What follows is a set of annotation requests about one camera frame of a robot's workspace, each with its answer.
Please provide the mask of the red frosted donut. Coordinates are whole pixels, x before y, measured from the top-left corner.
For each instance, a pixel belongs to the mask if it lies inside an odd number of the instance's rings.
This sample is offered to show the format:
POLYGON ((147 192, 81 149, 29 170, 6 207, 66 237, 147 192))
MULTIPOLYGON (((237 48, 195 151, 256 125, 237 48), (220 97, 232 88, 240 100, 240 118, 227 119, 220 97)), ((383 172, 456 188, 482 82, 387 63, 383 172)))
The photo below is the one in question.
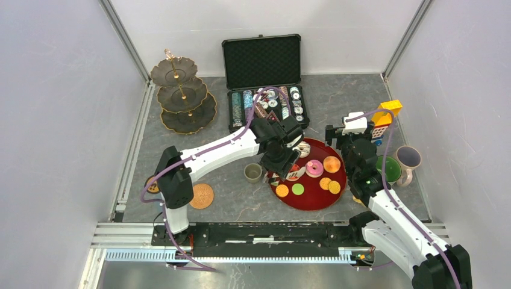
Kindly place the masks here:
POLYGON ((286 176, 287 181, 297 181, 302 177, 306 172, 306 168, 304 166, 299 166, 294 164, 290 170, 290 172, 286 176))

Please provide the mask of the pink frosted donut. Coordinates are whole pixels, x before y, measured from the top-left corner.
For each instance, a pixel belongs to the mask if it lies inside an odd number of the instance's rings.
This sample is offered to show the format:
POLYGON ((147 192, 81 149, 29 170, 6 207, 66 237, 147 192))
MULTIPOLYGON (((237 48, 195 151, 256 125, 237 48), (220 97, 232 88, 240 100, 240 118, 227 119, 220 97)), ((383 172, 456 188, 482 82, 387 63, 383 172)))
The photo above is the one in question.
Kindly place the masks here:
POLYGON ((310 160, 305 165, 306 174, 311 178, 318 178, 324 172, 323 164, 319 160, 310 160))

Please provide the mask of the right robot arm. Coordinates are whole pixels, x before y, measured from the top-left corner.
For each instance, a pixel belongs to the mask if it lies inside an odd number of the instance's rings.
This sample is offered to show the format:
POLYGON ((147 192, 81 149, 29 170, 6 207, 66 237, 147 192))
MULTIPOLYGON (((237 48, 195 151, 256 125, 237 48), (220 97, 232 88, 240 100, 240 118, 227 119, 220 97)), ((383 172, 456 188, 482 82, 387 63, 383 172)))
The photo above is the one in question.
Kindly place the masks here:
POLYGON ((352 244, 380 249, 410 278, 413 288, 472 288, 469 253, 425 226, 399 199, 377 168, 372 122, 361 133, 345 126, 325 128, 325 144, 336 141, 353 196, 368 211, 350 218, 352 244))

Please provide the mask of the white striped donut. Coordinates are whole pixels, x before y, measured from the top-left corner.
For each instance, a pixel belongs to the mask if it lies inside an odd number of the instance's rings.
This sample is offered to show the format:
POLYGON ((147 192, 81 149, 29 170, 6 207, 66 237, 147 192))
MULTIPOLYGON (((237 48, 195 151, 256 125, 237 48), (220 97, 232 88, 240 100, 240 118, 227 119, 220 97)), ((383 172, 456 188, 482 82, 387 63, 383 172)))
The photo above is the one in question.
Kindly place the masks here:
POLYGON ((308 157, 311 151, 311 145, 306 141, 301 141, 296 148, 300 152, 300 158, 308 157))

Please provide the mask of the toy block tower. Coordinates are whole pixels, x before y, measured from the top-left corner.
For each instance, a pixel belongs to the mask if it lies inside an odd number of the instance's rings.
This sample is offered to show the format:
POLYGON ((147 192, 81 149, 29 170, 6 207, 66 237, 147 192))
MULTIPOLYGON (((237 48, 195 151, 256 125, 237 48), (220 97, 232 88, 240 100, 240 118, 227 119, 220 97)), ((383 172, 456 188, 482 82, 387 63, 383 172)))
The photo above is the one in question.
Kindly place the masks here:
MULTIPOLYGON (((397 116, 400 110, 402 109, 402 104, 399 100, 392 100, 387 102, 382 102, 378 108, 379 109, 387 109, 393 112, 394 116, 397 116)), ((381 145, 384 139, 384 133, 388 129, 391 124, 391 115, 388 112, 379 112, 373 115, 371 119, 374 123, 374 128, 372 130, 372 139, 371 141, 375 143, 377 146, 381 145)))

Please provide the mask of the orange peach bun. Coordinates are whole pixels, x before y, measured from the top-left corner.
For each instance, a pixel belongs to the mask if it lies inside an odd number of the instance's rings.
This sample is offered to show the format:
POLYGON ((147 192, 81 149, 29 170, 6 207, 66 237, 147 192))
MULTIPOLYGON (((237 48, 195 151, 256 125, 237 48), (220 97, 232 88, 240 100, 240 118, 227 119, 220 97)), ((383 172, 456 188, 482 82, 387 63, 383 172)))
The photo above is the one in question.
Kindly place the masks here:
POLYGON ((323 168, 328 173, 336 173, 341 168, 341 161, 338 157, 328 156, 323 160, 323 168))

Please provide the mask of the small grey-green cup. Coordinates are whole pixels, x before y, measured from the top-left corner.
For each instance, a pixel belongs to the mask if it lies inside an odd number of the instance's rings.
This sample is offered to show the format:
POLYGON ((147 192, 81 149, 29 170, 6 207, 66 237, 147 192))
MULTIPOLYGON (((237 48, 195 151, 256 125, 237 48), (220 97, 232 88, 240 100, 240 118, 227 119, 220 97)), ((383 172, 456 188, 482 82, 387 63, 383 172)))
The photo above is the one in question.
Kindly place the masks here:
POLYGON ((249 183, 255 184, 262 179, 263 167, 257 163, 250 163, 245 166, 243 173, 249 183))

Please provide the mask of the beige purple mug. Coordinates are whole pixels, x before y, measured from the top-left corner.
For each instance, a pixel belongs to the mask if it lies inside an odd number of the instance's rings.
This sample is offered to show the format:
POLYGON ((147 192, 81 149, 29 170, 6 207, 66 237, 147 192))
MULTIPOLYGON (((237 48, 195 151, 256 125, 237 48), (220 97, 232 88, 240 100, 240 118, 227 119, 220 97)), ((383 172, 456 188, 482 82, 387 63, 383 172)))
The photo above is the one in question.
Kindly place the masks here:
POLYGON ((401 168, 401 176, 396 181, 400 187, 408 186, 413 180, 413 171, 422 163, 422 156, 419 151, 411 146, 401 146, 394 153, 401 168))

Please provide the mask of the orange round biscuit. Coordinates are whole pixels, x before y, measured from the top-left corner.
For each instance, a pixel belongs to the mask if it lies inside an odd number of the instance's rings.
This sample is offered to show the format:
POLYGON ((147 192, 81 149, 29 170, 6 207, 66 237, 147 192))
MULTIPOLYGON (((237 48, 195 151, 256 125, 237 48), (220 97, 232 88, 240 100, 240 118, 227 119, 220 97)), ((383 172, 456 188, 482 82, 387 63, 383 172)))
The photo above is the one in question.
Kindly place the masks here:
POLYGON ((322 178, 319 182, 320 188, 323 190, 329 191, 329 185, 330 185, 331 179, 330 178, 322 178))

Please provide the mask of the yellow cup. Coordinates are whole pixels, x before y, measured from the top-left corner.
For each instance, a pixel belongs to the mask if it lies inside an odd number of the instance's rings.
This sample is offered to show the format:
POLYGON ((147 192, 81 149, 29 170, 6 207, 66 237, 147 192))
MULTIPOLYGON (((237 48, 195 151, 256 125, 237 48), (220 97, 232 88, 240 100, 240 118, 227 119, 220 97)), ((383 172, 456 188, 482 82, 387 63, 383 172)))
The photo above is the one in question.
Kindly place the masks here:
POLYGON ((353 201, 363 205, 363 202, 360 199, 356 198, 355 196, 353 196, 353 201))

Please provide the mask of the green macaron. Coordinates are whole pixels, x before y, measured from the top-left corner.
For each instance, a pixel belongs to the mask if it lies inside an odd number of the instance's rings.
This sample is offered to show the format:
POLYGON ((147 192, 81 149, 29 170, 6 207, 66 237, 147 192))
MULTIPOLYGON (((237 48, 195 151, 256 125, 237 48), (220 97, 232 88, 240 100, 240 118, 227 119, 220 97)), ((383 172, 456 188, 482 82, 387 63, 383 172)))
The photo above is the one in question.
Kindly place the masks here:
POLYGON ((304 186, 302 184, 296 183, 292 186, 291 191, 294 195, 300 196, 304 193, 304 186))

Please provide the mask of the black poker chip case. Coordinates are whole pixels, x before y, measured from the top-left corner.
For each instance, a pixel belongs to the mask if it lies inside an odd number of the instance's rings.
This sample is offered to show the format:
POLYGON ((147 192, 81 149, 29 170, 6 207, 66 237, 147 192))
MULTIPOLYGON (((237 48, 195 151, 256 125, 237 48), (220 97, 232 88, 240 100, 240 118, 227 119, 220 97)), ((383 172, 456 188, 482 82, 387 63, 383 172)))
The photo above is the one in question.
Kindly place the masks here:
POLYGON ((255 96, 265 87, 276 87, 286 94, 267 92, 259 101, 273 120, 292 116, 302 128, 310 123, 301 86, 301 36, 263 36, 224 40, 226 86, 228 89, 229 132, 246 124, 246 114, 255 96))

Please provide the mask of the woven coaster front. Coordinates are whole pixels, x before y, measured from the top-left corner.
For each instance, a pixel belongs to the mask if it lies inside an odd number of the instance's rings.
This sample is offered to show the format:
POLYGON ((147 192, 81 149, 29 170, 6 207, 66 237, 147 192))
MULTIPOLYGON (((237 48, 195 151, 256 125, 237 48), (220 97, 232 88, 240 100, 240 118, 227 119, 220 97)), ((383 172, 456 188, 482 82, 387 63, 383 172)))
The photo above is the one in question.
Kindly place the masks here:
POLYGON ((193 186, 193 199, 190 206, 194 209, 203 210, 209 207, 214 199, 214 191, 208 184, 196 184, 193 186))

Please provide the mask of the orange black coaster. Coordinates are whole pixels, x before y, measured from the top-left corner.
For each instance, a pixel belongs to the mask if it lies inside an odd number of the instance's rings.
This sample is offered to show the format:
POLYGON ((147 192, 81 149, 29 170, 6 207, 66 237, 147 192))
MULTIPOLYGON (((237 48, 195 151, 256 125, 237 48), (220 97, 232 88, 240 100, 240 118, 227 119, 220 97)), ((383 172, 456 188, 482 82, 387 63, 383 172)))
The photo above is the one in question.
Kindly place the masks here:
POLYGON ((150 193, 150 194, 158 194, 160 193, 160 189, 158 188, 158 185, 157 185, 157 181, 152 181, 154 179, 154 176, 150 176, 146 182, 145 182, 145 185, 144 186, 147 186, 149 183, 151 183, 151 185, 148 187, 147 189, 147 192, 150 193))

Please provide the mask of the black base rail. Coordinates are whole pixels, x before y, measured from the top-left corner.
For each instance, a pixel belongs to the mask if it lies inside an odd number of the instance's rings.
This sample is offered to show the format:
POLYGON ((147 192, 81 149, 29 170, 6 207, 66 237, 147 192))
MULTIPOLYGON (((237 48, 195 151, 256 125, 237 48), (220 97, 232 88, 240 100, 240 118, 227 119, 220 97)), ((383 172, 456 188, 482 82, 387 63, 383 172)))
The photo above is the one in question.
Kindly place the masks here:
POLYGON ((169 266, 210 272, 215 263, 359 265, 372 254, 356 227, 343 222, 198 222, 176 234, 153 222, 151 245, 174 249, 169 266))

